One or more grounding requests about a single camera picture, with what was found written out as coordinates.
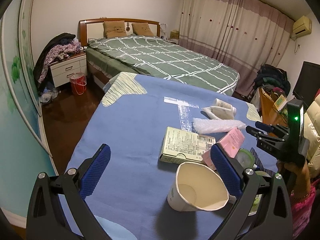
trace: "medicine box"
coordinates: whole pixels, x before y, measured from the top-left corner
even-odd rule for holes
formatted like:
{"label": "medicine box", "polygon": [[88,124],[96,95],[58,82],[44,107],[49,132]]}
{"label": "medicine box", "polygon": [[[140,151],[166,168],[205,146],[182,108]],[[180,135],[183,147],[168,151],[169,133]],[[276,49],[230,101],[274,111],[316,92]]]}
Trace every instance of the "medicine box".
{"label": "medicine box", "polygon": [[211,149],[215,143],[214,137],[167,127],[159,160],[177,164],[183,162],[205,164],[202,154]]}

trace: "pink box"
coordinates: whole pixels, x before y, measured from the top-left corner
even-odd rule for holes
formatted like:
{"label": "pink box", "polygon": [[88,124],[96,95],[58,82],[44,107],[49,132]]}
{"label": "pink box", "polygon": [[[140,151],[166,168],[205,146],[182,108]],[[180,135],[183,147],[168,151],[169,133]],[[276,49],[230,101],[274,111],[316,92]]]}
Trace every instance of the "pink box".
{"label": "pink box", "polygon": [[244,142],[244,135],[238,128],[233,128],[218,143],[222,146],[229,157],[234,158]]}
{"label": "pink box", "polygon": [[205,153],[202,154],[202,158],[205,162],[205,164],[207,164],[207,166],[212,169],[213,171],[216,170],[216,167],[214,166],[212,160],[211,160],[211,156],[210,156],[210,150],[207,150]]}

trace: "bear face pillow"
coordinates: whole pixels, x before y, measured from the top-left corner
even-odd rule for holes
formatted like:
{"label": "bear face pillow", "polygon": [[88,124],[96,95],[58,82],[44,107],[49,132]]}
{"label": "bear face pillow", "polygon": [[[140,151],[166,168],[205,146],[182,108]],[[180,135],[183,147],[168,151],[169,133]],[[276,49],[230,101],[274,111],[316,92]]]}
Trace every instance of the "bear face pillow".
{"label": "bear face pillow", "polygon": [[150,30],[148,23],[133,23],[132,24],[133,33],[142,36],[155,36]]}
{"label": "bear face pillow", "polygon": [[108,39],[127,36],[124,21],[104,22],[104,31]]}

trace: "plastic container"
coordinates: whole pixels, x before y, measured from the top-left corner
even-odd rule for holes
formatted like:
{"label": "plastic container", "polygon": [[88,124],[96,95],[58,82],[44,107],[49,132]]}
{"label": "plastic container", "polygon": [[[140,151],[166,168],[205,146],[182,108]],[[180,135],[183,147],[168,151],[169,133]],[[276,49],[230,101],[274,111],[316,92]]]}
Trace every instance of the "plastic container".
{"label": "plastic container", "polygon": [[72,93],[74,95],[82,95],[87,87],[87,78],[83,73],[76,73],[69,77]]}
{"label": "plastic container", "polygon": [[241,166],[245,169],[245,168],[253,168],[254,162],[255,162],[255,158],[252,155],[251,152],[249,152],[246,149],[241,148],[236,156],[235,159],[238,160],[238,162],[241,164]]}
{"label": "plastic container", "polygon": [[219,106],[219,107],[223,107],[223,108],[226,108],[226,109],[231,109],[233,110],[233,116],[236,115],[236,112],[237,112],[237,109],[235,107],[233,107],[231,104],[228,104],[218,98],[216,98],[214,101],[213,101],[213,105],[212,106]]}

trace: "green plaid duvet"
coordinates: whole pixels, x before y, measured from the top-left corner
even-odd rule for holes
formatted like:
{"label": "green plaid duvet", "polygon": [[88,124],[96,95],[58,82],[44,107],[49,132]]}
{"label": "green plaid duvet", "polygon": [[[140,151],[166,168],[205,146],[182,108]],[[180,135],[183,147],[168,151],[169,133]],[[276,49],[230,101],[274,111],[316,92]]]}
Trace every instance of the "green plaid duvet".
{"label": "green plaid duvet", "polygon": [[202,54],[158,37],[89,39],[89,47],[121,61],[140,74],[174,80],[231,96],[239,73]]}

